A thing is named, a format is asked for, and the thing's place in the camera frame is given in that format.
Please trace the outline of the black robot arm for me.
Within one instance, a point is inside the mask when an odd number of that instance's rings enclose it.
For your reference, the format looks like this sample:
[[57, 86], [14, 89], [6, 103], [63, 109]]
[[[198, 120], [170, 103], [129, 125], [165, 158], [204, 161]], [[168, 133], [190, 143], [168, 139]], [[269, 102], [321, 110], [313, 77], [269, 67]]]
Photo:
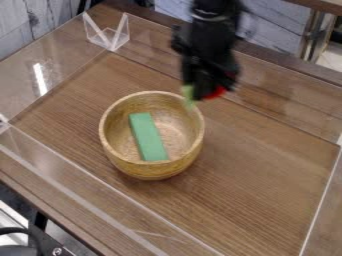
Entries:
[[172, 48], [181, 55], [182, 92], [190, 102], [236, 90], [240, 64], [233, 48], [241, 0], [194, 0], [192, 22], [173, 27]]

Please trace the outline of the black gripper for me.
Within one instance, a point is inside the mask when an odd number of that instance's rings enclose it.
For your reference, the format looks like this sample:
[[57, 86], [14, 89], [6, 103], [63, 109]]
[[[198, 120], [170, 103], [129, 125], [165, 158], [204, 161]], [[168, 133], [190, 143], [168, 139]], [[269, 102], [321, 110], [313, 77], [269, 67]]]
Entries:
[[236, 27], [228, 22], [193, 21], [173, 26], [172, 48], [181, 55], [184, 85], [192, 84], [208, 91], [205, 69], [209, 69], [210, 93], [222, 95], [236, 91], [240, 65], [233, 55], [234, 44]]

